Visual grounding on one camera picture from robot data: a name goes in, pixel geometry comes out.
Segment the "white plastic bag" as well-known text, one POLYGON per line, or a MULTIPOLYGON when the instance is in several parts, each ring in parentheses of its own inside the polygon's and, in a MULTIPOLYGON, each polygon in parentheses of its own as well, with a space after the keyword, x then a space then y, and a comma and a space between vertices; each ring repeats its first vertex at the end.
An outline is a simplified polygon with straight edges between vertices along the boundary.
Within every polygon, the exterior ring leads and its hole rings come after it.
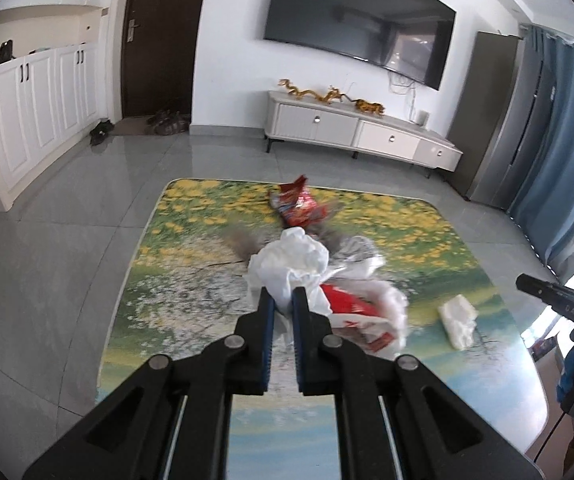
POLYGON ((330 315, 322 289, 329 277, 328 260, 328 249, 322 243, 302 228, 290 228, 251 256, 246 281, 251 292, 265 288, 282 315, 291 315, 291 297, 299 287, 304 288, 311 311, 330 315))

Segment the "red chip bag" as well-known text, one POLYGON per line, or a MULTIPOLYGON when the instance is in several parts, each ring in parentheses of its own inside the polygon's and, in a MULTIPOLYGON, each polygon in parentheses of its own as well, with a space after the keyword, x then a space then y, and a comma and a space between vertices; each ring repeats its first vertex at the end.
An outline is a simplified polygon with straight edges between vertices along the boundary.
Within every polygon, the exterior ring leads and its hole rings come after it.
POLYGON ((310 193, 308 178, 301 174, 290 183, 278 185, 269 193, 270 207, 281 218, 285 229, 313 226, 331 214, 328 205, 319 203, 310 193))

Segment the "red white paper bag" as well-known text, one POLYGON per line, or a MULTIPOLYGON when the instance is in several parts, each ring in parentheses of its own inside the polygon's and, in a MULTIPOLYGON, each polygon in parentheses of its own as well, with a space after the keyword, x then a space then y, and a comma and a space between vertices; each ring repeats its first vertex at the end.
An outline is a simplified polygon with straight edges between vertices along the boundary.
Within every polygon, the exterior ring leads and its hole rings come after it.
POLYGON ((322 285, 333 332, 371 356, 394 360, 406 346, 407 297, 389 282, 337 280, 322 285))

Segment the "blue curtain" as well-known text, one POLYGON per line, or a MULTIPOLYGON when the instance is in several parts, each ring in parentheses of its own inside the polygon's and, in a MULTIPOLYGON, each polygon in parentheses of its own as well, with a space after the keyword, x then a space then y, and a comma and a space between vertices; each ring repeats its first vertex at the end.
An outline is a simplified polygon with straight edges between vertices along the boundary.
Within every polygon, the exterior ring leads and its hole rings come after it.
POLYGON ((552 114, 508 214, 560 281, 574 275, 574 42, 532 26, 528 45, 556 78, 552 114))

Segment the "white crumpled tissue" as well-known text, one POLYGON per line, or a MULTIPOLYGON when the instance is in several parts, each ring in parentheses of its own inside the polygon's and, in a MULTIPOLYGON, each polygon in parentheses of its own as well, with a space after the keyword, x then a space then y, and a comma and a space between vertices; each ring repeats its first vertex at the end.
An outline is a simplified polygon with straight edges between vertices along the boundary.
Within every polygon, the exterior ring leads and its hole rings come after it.
POLYGON ((471 348, 478 317, 473 304, 465 296, 457 295, 441 304, 438 312, 451 345, 458 351, 471 348))

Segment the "flower landscape floor mat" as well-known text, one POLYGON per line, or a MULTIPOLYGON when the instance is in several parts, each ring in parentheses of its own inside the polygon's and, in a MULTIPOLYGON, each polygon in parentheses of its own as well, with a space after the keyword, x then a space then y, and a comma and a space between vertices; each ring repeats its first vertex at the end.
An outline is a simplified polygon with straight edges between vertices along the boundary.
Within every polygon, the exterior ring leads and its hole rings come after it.
POLYGON ((233 403, 232 479, 336 479, 334 401, 296 383, 290 294, 378 356, 409 352, 526 451, 545 394, 514 318, 453 226, 423 200, 310 188, 319 222, 286 230, 273 184, 179 179, 147 214, 97 393, 147 358, 194 356, 232 333, 262 289, 277 300, 269 390, 233 403))

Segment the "silver foil wrapper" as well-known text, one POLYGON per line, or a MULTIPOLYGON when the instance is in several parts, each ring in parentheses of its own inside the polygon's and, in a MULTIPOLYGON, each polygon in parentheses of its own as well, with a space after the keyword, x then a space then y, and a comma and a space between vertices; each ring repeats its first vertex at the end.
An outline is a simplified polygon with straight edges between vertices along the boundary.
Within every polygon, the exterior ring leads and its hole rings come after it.
POLYGON ((329 269, 337 270, 339 274, 369 278, 386 263, 374 241, 366 236, 327 232, 319 240, 328 249, 329 269))

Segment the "grey refrigerator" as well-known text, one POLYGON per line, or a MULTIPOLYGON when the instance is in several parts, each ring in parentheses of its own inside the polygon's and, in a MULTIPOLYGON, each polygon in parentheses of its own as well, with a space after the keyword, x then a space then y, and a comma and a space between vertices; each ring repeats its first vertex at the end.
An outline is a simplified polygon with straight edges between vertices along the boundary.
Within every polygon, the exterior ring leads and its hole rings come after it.
POLYGON ((510 207, 541 147, 556 79, 516 36, 478 32, 447 139, 462 152, 448 182, 466 200, 510 207))

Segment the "small white router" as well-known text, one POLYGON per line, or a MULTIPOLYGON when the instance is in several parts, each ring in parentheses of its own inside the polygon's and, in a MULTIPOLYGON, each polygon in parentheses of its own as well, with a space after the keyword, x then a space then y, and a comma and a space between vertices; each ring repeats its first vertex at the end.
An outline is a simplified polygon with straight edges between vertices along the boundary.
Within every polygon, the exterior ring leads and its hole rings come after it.
POLYGON ((427 110, 416 110, 413 116, 413 122, 415 125, 424 128, 424 126, 427 125, 428 118, 429 113, 427 112, 427 110))

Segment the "black shoes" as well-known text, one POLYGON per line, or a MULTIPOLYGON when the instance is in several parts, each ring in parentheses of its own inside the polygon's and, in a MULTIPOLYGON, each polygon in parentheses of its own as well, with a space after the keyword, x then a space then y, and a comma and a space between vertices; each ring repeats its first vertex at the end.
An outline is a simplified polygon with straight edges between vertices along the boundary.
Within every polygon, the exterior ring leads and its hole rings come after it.
POLYGON ((90 131, 90 145, 102 144, 107 136, 115 129, 115 125, 109 119, 103 119, 90 131))

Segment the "pile of dark shoes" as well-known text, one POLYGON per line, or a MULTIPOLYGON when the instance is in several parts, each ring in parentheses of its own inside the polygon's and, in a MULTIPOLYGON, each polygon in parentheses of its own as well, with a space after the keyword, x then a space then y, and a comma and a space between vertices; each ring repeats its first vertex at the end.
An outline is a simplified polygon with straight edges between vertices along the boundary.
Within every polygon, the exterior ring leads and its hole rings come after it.
POLYGON ((191 115, 173 112, 173 110, 161 110, 148 118, 146 125, 156 136, 173 136, 173 134, 188 132, 191 115))

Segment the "white TV cabinet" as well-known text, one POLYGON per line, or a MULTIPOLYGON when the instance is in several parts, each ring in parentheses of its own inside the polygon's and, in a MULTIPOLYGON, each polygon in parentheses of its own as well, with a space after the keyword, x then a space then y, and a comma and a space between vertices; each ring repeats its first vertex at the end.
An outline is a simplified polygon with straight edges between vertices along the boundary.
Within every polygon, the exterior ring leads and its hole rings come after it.
POLYGON ((290 94, 267 94, 266 139, 329 146, 354 155, 368 154, 408 164, 454 171, 462 151, 438 133, 411 122, 364 114, 348 104, 297 100, 290 94))

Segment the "golden tiger figurine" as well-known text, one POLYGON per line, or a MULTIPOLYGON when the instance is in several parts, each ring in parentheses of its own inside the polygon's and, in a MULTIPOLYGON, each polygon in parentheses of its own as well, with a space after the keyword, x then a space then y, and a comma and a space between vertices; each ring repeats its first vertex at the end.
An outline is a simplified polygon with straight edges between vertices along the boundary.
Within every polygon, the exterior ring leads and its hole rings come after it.
POLYGON ((354 107, 361 113, 372 114, 376 116, 383 116, 385 114, 385 108, 383 104, 377 102, 368 102, 362 99, 356 99, 353 101, 354 107))

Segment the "long golden dragon figurine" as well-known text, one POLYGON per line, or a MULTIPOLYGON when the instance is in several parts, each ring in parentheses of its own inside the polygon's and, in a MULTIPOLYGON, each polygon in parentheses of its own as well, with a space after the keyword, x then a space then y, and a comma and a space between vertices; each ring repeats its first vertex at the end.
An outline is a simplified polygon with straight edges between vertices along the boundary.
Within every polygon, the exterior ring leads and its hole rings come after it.
POLYGON ((326 93, 319 93, 311 89, 300 89, 288 78, 281 78, 277 84, 280 87, 283 87, 289 96, 293 96, 297 100, 302 100, 306 96, 311 96, 311 98, 315 99, 316 102, 330 104, 334 101, 341 102, 343 99, 350 99, 349 96, 341 92, 336 87, 330 87, 326 93))

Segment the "dark brown door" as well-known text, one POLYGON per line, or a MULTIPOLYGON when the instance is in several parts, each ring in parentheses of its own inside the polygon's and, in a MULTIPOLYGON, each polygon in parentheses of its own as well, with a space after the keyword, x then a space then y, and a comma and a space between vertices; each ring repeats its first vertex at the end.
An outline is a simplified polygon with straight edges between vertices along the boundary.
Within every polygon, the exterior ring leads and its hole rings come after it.
POLYGON ((126 117, 191 113, 203 0, 127 0, 121 52, 126 117))

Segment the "black bag on counter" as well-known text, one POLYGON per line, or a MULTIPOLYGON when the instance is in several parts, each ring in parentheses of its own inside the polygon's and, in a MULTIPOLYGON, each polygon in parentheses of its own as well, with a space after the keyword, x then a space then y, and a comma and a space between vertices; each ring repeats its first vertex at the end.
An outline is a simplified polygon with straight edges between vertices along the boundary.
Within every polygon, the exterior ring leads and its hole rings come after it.
POLYGON ((14 60, 14 42, 9 39, 0 45, 0 65, 14 60))

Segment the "white wall cupboards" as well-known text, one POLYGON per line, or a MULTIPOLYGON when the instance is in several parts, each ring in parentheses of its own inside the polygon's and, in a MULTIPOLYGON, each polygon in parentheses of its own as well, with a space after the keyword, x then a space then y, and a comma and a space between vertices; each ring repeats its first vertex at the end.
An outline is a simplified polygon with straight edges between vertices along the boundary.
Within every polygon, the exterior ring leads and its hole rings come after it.
POLYGON ((106 112, 110 0, 0 0, 0 210, 74 147, 106 112))

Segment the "wall mounted black television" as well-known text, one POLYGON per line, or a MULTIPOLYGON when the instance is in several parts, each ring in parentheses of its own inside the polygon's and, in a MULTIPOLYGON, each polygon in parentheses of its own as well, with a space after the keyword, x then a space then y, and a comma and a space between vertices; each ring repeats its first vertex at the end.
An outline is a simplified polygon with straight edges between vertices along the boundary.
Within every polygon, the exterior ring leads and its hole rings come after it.
POLYGON ((263 38, 354 58, 436 90, 455 18, 439 0, 271 0, 263 38))

